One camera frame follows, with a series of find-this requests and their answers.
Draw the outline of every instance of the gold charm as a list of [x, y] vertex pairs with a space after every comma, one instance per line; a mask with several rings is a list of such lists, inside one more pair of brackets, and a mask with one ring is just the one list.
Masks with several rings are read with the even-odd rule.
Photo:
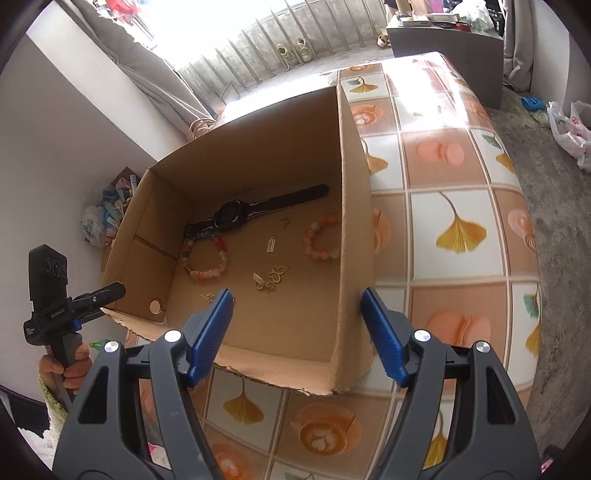
[[289, 217], [280, 218], [279, 221], [283, 223], [283, 230], [285, 230], [287, 226], [291, 223], [291, 219]]
[[276, 286], [272, 281], [263, 280], [256, 273], [252, 274], [252, 278], [256, 282], [256, 289], [257, 290], [262, 290], [263, 288], [266, 288], [268, 291], [275, 291]]
[[279, 283], [281, 281], [281, 276], [287, 272], [288, 268], [280, 265], [279, 267], [277, 265], [275, 265], [273, 267], [273, 270], [271, 270], [269, 272], [269, 274], [267, 275], [273, 282], [275, 283]]
[[215, 294], [213, 293], [208, 293], [207, 295], [201, 295], [205, 300], [207, 300], [207, 303], [211, 303], [216, 299]]

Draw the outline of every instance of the smartwatch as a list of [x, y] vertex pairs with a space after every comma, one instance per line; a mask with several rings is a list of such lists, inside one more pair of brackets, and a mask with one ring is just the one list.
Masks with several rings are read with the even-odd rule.
[[258, 215], [324, 198], [329, 194], [329, 191], [328, 185], [320, 184], [287, 195], [261, 200], [260, 202], [247, 203], [242, 200], [232, 200], [224, 203], [211, 218], [199, 223], [188, 224], [184, 236], [191, 238], [208, 230], [221, 232], [232, 230], [244, 225], [248, 219]]

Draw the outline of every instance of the beaded bracelet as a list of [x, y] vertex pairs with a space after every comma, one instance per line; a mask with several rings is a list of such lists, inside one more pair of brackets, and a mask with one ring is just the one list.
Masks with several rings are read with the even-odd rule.
[[[220, 258], [222, 259], [222, 263], [220, 263], [217, 266], [217, 268], [214, 268], [212, 270], [199, 271], [193, 270], [191, 268], [191, 265], [189, 265], [189, 255], [191, 254], [191, 250], [193, 249], [195, 242], [202, 238], [209, 238], [216, 245], [217, 252], [219, 253]], [[226, 253], [226, 242], [224, 242], [221, 239], [221, 237], [218, 237], [211, 232], [198, 233], [197, 235], [192, 236], [191, 238], [185, 239], [185, 242], [183, 244], [183, 250], [181, 251], [181, 260], [183, 262], [185, 271], [189, 274], [191, 278], [205, 280], [207, 278], [219, 277], [221, 273], [225, 271], [225, 269], [227, 269], [228, 267], [228, 253]]]
[[340, 248], [333, 248], [330, 250], [330, 252], [327, 252], [314, 250], [312, 247], [312, 239], [314, 238], [314, 234], [319, 232], [320, 229], [325, 225], [331, 223], [340, 223], [340, 217], [334, 213], [330, 213], [322, 217], [317, 222], [312, 223], [310, 228], [306, 230], [304, 237], [304, 251], [306, 252], [306, 255], [312, 258], [312, 260], [328, 260], [329, 258], [336, 259], [340, 257]]

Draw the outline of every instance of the sunlight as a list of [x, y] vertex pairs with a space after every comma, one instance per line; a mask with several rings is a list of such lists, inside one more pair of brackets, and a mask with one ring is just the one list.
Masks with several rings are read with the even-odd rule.
[[[291, 6], [300, 0], [288, 0]], [[141, 8], [141, 16], [155, 35], [154, 52], [181, 69], [201, 55], [214, 56], [255, 19], [286, 8], [284, 0], [152, 0]]]

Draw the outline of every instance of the orange beaded bracelet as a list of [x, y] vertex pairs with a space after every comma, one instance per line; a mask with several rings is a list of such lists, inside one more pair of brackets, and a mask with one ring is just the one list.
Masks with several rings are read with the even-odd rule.
[[332, 223], [340, 223], [340, 216], [330, 213], [317, 222], [312, 223], [310, 228], [306, 230], [304, 237], [304, 251], [312, 260], [328, 260], [329, 258], [335, 260], [340, 257], [340, 248], [333, 248], [327, 252], [326, 250], [314, 250], [312, 247], [312, 239], [314, 238], [314, 235], [319, 232], [322, 227]]

